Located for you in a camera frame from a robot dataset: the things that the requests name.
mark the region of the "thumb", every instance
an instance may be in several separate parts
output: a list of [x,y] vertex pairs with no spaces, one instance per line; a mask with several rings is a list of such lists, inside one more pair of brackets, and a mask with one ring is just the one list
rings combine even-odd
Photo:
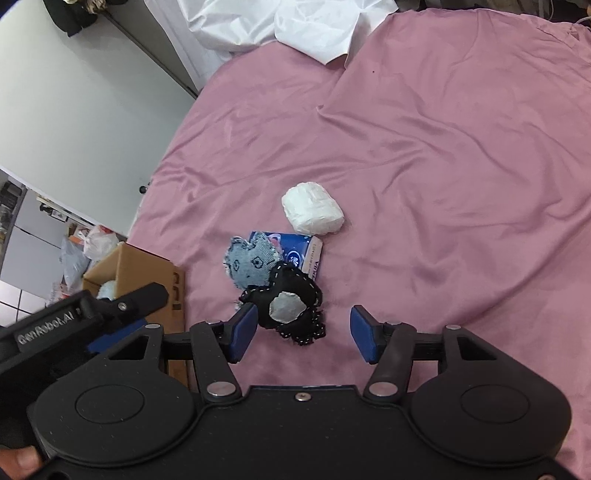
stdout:
[[35,447],[0,450],[0,468],[12,479],[23,480],[41,468],[41,457]]

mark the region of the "blue plush toy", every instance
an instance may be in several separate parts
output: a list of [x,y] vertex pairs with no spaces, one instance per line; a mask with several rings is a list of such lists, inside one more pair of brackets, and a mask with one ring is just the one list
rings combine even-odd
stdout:
[[255,232],[251,241],[240,236],[230,240],[223,263],[226,272],[241,290],[269,285],[269,273],[281,259],[280,253],[262,232]]

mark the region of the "blue package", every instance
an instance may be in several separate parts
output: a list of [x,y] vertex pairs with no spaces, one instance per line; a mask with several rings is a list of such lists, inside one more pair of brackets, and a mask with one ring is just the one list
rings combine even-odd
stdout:
[[[254,234],[255,232],[251,232],[249,241],[252,240]],[[284,261],[294,264],[312,280],[316,279],[320,266],[320,252],[322,252],[320,238],[299,233],[264,232],[264,234],[282,253]]]

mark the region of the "white packaged bundle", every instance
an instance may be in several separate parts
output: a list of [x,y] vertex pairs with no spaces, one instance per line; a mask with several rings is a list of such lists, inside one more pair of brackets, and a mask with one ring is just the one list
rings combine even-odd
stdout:
[[322,185],[313,181],[287,190],[281,204],[294,230],[304,235],[337,232],[345,221],[339,204]]

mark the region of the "floor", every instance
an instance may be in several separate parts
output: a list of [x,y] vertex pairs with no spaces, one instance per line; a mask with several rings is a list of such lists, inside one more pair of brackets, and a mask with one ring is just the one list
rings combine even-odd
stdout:
[[0,281],[0,326],[12,325],[45,306],[45,299]]

